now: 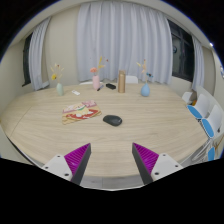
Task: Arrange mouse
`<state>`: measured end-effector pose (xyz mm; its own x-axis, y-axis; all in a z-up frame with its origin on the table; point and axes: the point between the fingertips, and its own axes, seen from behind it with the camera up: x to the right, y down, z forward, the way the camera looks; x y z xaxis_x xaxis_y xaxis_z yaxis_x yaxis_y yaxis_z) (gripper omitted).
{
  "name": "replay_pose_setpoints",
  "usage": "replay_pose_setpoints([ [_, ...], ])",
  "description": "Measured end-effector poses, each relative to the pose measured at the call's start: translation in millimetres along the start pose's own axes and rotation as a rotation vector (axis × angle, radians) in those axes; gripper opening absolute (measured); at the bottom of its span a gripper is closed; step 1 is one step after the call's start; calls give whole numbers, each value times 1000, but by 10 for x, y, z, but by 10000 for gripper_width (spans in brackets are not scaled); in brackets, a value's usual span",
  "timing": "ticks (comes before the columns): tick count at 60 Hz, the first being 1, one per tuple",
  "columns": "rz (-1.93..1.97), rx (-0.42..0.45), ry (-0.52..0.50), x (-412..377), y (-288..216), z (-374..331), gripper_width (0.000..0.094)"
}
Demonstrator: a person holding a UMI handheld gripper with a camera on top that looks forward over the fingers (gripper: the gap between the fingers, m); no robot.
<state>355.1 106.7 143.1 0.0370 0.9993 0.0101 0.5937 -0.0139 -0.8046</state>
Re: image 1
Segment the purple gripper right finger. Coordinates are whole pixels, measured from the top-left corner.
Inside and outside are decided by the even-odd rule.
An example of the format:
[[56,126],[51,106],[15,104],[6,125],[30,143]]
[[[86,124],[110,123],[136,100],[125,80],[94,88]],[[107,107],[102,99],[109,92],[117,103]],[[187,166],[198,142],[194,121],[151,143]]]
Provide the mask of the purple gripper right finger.
[[132,154],[145,185],[182,169],[168,154],[157,154],[137,143],[132,144]]

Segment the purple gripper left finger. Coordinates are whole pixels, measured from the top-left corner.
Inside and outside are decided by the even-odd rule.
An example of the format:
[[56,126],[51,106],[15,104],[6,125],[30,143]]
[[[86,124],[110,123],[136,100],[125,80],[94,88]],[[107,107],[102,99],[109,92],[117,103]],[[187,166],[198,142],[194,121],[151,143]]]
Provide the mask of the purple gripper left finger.
[[79,185],[82,181],[90,155],[91,144],[88,143],[66,155],[57,154],[42,169]]

